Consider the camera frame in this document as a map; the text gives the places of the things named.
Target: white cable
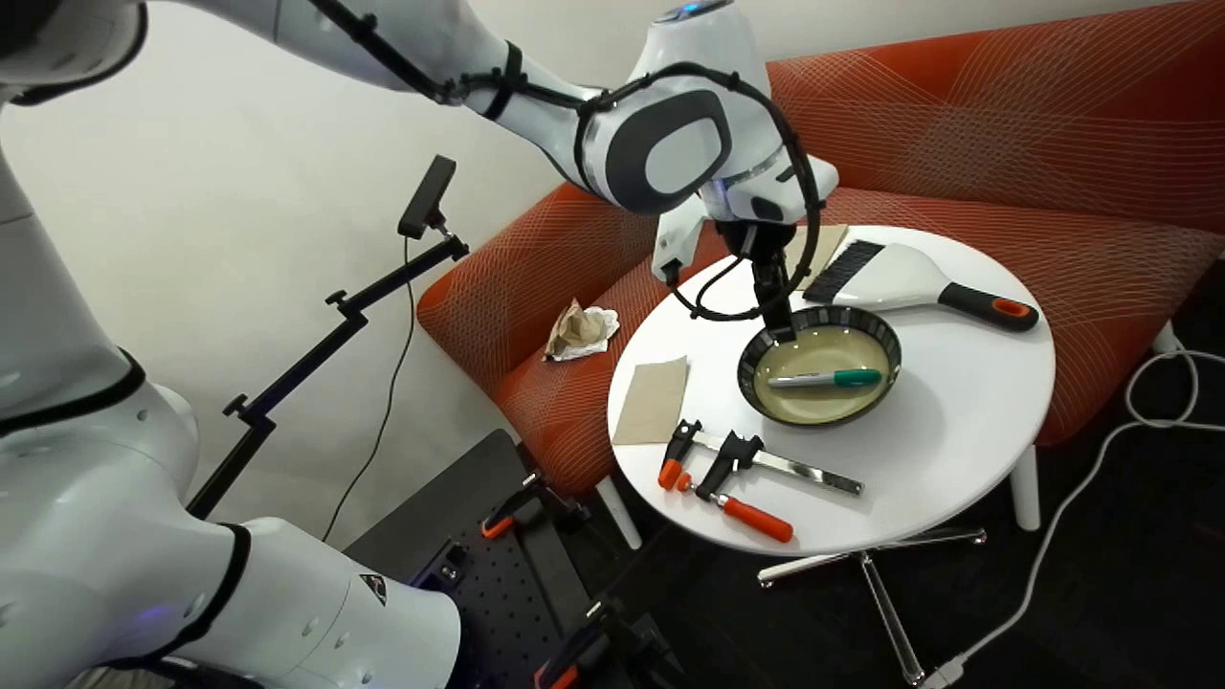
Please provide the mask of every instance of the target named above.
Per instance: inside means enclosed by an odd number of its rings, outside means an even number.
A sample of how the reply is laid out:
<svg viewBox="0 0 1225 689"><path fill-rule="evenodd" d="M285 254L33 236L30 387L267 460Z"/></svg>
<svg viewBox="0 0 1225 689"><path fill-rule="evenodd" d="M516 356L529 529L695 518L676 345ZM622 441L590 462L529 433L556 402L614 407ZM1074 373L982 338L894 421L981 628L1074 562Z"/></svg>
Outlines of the white cable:
<svg viewBox="0 0 1225 689"><path fill-rule="evenodd" d="M1019 608L1015 608L997 628L990 628L982 640L976 640L973 649L963 649L962 654L951 654L950 664L941 664L934 674L926 674L923 689L956 687L956 680L963 677L963 664L969 664L973 654L981 654L987 645L993 645L997 636L1006 636L1006 632L1029 612L1029 601L1034 601L1034 589L1036 589L1036 573L1039 573L1046 552L1048 552L1048 544L1053 544L1062 512L1067 512L1073 501L1099 480L1099 471L1101 471L1101 462L1106 462L1106 453L1111 453L1111 446L1112 446L1120 433L1129 433L1129 429L1225 433L1225 424L1190 421L1190 414L1196 409L1196 368L1193 368L1193 361L1225 363L1225 356L1196 354L1196 347L1181 347L1180 342L1173 342L1173 356L1181 356L1181 361L1186 361L1186 373L1190 373L1190 393L1186 393L1181 414L1180 414L1180 419L1144 419L1144 414L1131 407L1131 391L1136 391L1136 384L1144 378L1144 373L1148 373L1152 363L1159 363L1159 361L1171 361L1167 354L1148 356L1148 361L1129 377L1125 393L1120 393L1129 421L1120 421L1120 424L1112 424L1112 429L1106 433L1106 441L1099 446L1094 466L1074 483L1074 490L1073 490L1073 494L1060 501L1060 509L1053 512L1053 522L1048 522L1048 529L1046 529L1046 536L1039 536L1039 549L1036 549L1036 555L1034 555L1034 567L1029 567L1024 594L1020 594Z"/></svg>

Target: white wall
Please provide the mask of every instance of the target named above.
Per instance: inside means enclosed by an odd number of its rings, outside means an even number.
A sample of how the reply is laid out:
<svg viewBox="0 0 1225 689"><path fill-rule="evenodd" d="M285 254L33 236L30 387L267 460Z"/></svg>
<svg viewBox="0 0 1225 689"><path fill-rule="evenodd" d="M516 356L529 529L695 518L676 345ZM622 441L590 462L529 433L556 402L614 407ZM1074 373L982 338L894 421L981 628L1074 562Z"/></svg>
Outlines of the white wall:
<svg viewBox="0 0 1225 689"><path fill-rule="evenodd" d="M607 83L669 5L478 0L478 14L562 76ZM743 0L775 57L1131 5L1156 0ZM556 185L543 156L465 110L349 83L172 5L153 9L137 65L82 95L5 110L0 142L109 338L193 402L207 460L242 433L216 409L336 327L320 298L395 270L395 219L431 155L460 162L444 210L465 242ZM369 446L404 298L369 319L274 414L278 433L216 518L324 526ZM415 338L340 544L492 424L478 391Z"/></svg>

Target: cable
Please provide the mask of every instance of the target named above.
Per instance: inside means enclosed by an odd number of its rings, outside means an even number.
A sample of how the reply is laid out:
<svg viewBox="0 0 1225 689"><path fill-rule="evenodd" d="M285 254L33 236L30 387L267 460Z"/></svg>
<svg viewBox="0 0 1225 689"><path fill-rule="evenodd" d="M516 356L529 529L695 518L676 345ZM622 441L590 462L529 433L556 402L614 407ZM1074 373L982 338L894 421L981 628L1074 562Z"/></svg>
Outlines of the cable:
<svg viewBox="0 0 1225 689"><path fill-rule="evenodd" d="M334 536L334 529L336 529L336 522L340 522L340 512L343 512L355 483L361 483L361 480L369 471L369 462L378 460L378 449L384 449L384 438L385 438L385 424L391 424L391 409L395 409L395 387L399 387L399 377L400 377L400 368L404 368L404 361L409 361L413 332L415 332L413 282L404 287L404 295L409 295L409 332L404 332L404 342L400 342L400 347L399 347L399 356L395 356L395 368L391 368L391 377L385 377L385 397L384 397L384 419L378 419L369 453L367 453L367 460L361 462L361 471L349 480L340 501L334 504L334 518L330 518L330 526L324 526L320 536L317 536L320 544L330 544L330 536Z"/></svg>
<svg viewBox="0 0 1225 689"><path fill-rule="evenodd" d="M1163 361L1171 361L1171 356L1180 356L1180 361L1186 363L1186 373L1190 373L1186 407L1181 407L1180 419L1148 419L1148 414L1139 414L1136 402L1131 402L1136 384L1144 378L1144 373L1148 373L1152 363L1163 363ZM1036 555L1034 555L1034 567L1029 567L1024 594L1020 594L1019 608L1015 608L997 628L990 628L982 640L976 640L973 649L963 649L962 654L951 654L950 664L941 664L934 674L926 674L923 689L956 687L956 680L963 677L963 664L969 664L973 654L981 654L982 649L990 649L997 636L1006 636L1006 632L1029 612L1034 589L1036 589L1036 573L1039 573L1039 562L1046 562L1046 555L1048 555L1048 544L1055 539L1055 529L1060 529L1062 512L1074 504L1074 499L1079 499L1079 494L1099 480L1099 471L1106 466L1111 446L1112 446L1117 438L1125 438L1125 433L1131 433L1131 429L1225 433L1225 424L1190 421L1190 414L1196 409L1196 363L1193 363L1193 361L1204 361L1204 363L1221 363L1221 368L1225 368L1225 356L1214 356L1214 354L1201 354L1201 347L1181 347L1181 345L1173 345L1171 356L1167 356L1167 354L1156 354L1156 356L1148 356L1148 361L1129 377L1125 393L1120 393L1129 421L1112 424L1112 429L1101 438L1092 471L1074 483L1074 490L1073 490L1073 494L1060 501L1060 509L1053 512L1053 522L1048 522L1048 529L1046 529L1046 536L1039 536L1039 549L1036 549Z"/></svg>

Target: round white table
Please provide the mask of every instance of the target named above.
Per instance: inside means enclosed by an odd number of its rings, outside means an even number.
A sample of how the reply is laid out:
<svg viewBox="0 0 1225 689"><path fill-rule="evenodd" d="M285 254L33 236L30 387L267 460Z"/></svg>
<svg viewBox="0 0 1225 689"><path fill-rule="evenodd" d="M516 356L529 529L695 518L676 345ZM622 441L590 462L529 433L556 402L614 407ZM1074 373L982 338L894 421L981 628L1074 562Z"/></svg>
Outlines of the round white table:
<svg viewBox="0 0 1225 689"><path fill-rule="evenodd" d="M990 256L923 229L854 225L854 242L916 245L950 281L1036 307L1036 298ZM680 291L694 298L713 264ZM714 310L755 307L750 264L738 264L709 291ZM750 466L731 475L724 494L768 509L791 526L791 539L775 544L714 504L662 490L662 446L611 446L622 480L672 526L713 544L759 555L844 555L919 536L976 504L1004 480L1015 480L1019 526L1036 529L1036 466L1034 438L1046 421L1055 356L1046 319L1024 332L973 321L946 307L916 307L879 313L900 345L903 368L894 387L866 419L829 429L791 429L763 419L734 384L734 363L763 321L695 321L676 298L662 298L627 342L607 391L607 438L621 421L627 384L639 363L689 361L680 402L683 421L701 421L705 438L763 438L764 453L810 462L866 483L861 499ZM694 449L683 471L705 480L714 453Z"/></svg>

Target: crumpled paper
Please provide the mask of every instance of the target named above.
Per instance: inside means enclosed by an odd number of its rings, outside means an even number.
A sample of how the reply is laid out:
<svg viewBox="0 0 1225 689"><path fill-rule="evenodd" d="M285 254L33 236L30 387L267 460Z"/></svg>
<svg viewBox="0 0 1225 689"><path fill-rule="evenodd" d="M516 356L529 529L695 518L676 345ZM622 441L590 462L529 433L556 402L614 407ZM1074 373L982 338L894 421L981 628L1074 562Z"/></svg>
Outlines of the crumpled paper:
<svg viewBox="0 0 1225 689"><path fill-rule="evenodd" d="M614 310L599 310L599 307L576 307L569 304L548 331L548 345L543 356L549 363L562 361L583 361L583 356L595 356L607 354L611 332L621 331Z"/></svg>

